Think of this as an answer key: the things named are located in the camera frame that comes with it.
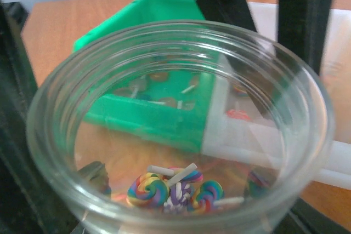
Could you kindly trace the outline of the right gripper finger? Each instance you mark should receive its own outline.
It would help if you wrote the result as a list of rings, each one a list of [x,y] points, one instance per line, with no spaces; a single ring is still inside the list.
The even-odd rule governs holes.
[[[285,233],[349,234],[350,231],[299,198],[285,217]]]
[[[20,29],[1,8],[1,233],[71,233],[77,225],[28,149],[27,112],[36,91]]]

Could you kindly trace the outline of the white plastic candy bin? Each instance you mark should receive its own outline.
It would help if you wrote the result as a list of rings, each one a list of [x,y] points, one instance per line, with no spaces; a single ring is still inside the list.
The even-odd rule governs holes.
[[[253,40],[257,68],[219,57],[224,71],[212,90],[201,152],[271,168],[287,180],[303,160],[313,161],[316,181],[350,189],[350,143],[332,140],[330,107],[305,67],[296,66],[272,42]]]

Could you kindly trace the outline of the green plastic candy bin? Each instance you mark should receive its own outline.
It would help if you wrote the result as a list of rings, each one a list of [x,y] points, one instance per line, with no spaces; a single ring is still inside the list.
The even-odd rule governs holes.
[[[195,0],[134,0],[79,38],[73,48],[79,50],[100,37],[149,22],[202,19]],[[130,77],[102,95],[85,120],[198,153],[213,86],[213,75],[190,70]]]

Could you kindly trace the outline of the clear plastic jar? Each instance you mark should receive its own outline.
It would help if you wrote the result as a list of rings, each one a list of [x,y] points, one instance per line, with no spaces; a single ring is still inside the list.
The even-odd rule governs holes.
[[[300,58],[209,21],[84,45],[40,86],[26,125],[39,171],[89,233],[273,233],[334,130]]]

